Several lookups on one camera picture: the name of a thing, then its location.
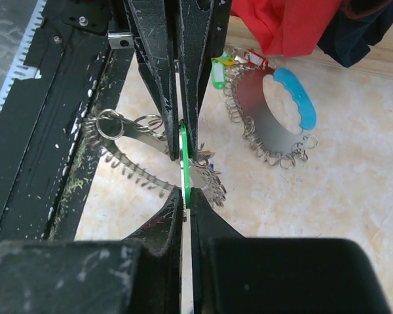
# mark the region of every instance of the dark blue fabric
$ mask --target dark blue fabric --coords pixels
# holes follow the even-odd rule
[[[393,24],[393,0],[364,18],[353,20],[339,9],[324,31],[318,46],[336,62],[350,67],[381,41]]]

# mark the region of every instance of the white serrated edge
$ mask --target white serrated edge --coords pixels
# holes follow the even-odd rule
[[[47,0],[38,0],[35,8],[33,9],[31,19],[26,26],[26,30],[22,40],[20,41],[19,48],[14,55],[14,59],[10,65],[10,69],[0,90],[0,113],[15,79],[26,80],[41,78],[41,74],[37,68],[27,67],[24,65],[24,62],[26,55],[28,54],[29,47],[32,43],[33,35],[35,34],[36,29],[41,26],[41,22],[43,20],[42,11],[46,3]]]

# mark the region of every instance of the beige marble surface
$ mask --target beige marble surface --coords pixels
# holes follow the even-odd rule
[[[248,237],[345,237],[370,257],[393,309],[393,80],[305,61],[285,61],[318,115],[319,145],[289,171],[256,158],[229,120],[222,92],[211,84],[199,139],[216,153],[228,194],[216,211]],[[279,120],[297,131],[297,109],[285,89],[265,78],[265,97]],[[157,113],[134,61],[117,109],[128,118]],[[134,140],[120,146],[161,179],[179,184],[179,167]],[[101,160],[77,239],[121,239],[164,203]],[[189,268],[189,261],[184,263]],[[183,296],[191,307],[191,296]]]

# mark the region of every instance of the red fabric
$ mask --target red fabric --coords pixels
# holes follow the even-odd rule
[[[233,0],[231,13],[243,20],[266,55],[311,54],[342,0]]]

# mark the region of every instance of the blue handle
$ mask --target blue handle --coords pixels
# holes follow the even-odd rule
[[[317,122],[316,111],[298,78],[289,69],[280,67],[274,72],[274,80],[284,85],[292,94],[301,116],[300,128],[312,130]]]

